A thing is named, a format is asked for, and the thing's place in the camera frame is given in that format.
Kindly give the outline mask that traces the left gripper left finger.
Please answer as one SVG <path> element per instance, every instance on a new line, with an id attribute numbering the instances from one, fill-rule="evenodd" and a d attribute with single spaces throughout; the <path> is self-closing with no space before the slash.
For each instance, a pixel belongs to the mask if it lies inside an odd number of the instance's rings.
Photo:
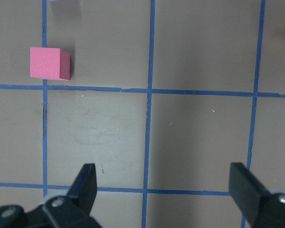
<path id="1" fill-rule="evenodd" d="M 48 199 L 42 210 L 52 228 L 95 228 L 90 216 L 95 199 L 95 164 L 84 164 L 68 192 Z"/>

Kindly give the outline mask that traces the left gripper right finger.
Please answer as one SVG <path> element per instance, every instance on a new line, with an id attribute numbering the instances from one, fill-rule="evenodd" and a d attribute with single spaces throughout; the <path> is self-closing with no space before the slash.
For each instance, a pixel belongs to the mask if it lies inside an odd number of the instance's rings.
<path id="1" fill-rule="evenodd" d="M 266 188 L 244 164 L 230 164 L 228 190 L 252 228 L 285 228 L 285 192 Z"/>

